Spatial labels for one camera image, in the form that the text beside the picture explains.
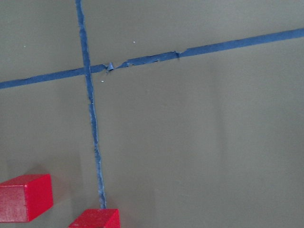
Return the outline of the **red block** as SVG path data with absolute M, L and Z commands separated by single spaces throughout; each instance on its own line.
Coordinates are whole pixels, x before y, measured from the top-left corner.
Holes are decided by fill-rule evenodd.
M 118 209 L 86 209 L 69 228 L 120 228 Z
M 31 222 L 53 204 L 50 174 L 21 175 L 0 184 L 1 223 Z

